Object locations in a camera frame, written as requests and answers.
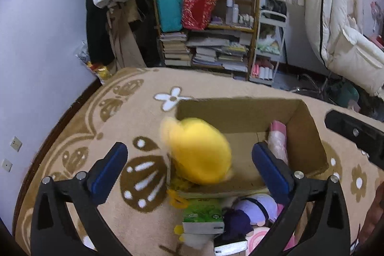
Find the pink and white package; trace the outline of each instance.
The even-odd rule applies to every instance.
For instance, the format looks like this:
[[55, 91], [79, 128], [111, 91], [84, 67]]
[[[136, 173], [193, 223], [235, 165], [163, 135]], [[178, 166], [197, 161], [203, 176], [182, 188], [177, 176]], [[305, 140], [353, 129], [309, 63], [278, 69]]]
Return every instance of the pink and white package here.
[[287, 128], [279, 122], [273, 121], [269, 127], [268, 148], [276, 158], [288, 165], [287, 157]]

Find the white flower pattern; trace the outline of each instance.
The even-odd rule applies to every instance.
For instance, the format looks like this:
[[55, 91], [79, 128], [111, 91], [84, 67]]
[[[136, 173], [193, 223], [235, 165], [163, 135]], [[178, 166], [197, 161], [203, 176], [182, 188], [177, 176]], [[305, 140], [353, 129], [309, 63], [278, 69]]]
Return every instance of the white flower pattern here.
[[156, 94], [154, 99], [164, 101], [161, 109], [164, 112], [168, 112], [171, 111], [179, 103], [180, 100], [192, 99], [191, 97], [180, 96], [180, 94], [181, 87], [172, 87], [170, 94]]

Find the white rolling cart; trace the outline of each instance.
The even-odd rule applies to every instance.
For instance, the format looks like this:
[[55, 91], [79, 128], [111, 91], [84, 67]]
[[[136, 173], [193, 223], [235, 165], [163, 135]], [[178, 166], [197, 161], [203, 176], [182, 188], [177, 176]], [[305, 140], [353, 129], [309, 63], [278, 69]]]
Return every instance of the white rolling cart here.
[[[262, 52], [262, 51], [260, 51], [258, 49], [258, 41], [259, 41], [259, 37], [260, 37], [260, 26], [261, 26], [261, 24], [274, 25], [276, 27], [282, 27], [283, 28], [283, 31], [284, 31], [283, 32], [283, 38], [280, 38], [280, 33], [279, 32], [276, 31], [276, 34], [275, 34], [275, 39], [276, 39], [277, 43], [279, 44], [279, 51], [280, 51], [279, 55], [272, 54], [272, 53], [269, 53], [269, 52]], [[269, 86], [271, 86], [273, 84], [273, 81], [275, 80], [275, 75], [276, 75], [277, 69], [278, 69], [279, 64], [280, 64], [280, 58], [281, 58], [281, 55], [282, 55], [282, 52], [283, 52], [283, 46], [284, 46], [284, 41], [285, 41], [285, 28], [286, 27], [287, 27], [287, 16], [285, 16], [285, 15], [283, 15], [281, 13], [275, 12], [275, 11], [260, 10], [259, 25], [258, 25], [258, 28], [257, 28], [257, 38], [256, 38], [255, 53], [254, 53], [254, 56], [253, 56], [251, 75], [249, 76], [249, 81], [251, 81], [253, 83], [260, 83], [260, 84], [269, 85]], [[254, 64], [256, 62], [256, 58], [257, 57], [267, 57], [271, 61], [277, 62], [276, 66], [275, 66], [275, 68], [273, 70], [273, 78], [272, 78], [272, 80], [260, 79], [260, 78], [252, 77], [252, 69], [253, 69], [253, 66], [254, 66]]]

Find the cardboard box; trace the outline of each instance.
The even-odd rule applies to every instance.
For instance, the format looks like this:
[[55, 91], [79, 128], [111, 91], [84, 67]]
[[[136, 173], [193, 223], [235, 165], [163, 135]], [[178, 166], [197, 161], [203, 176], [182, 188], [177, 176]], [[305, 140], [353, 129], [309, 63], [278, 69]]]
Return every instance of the cardboard box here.
[[[273, 120], [287, 126], [289, 167], [307, 177], [328, 169], [324, 147], [307, 105], [300, 99], [220, 98], [180, 101], [175, 117], [196, 117], [221, 131], [232, 148], [233, 177], [216, 185], [194, 186], [178, 192], [184, 198], [223, 198], [266, 191], [262, 178], [252, 162], [255, 143], [268, 138]], [[174, 170], [168, 166], [168, 186]]]
[[224, 221], [218, 199], [192, 199], [183, 212], [184, 233], [221, 234]]

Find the green tissue box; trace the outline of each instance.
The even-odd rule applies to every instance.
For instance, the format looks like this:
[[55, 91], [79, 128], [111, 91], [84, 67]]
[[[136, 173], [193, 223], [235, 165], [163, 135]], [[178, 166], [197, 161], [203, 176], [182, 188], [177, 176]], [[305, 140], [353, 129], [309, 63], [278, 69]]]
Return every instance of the green tissue box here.
[[184, 233], [220, 234], [224, 221], [220, 202], [217, 199], [190, 199], [183, 213]]

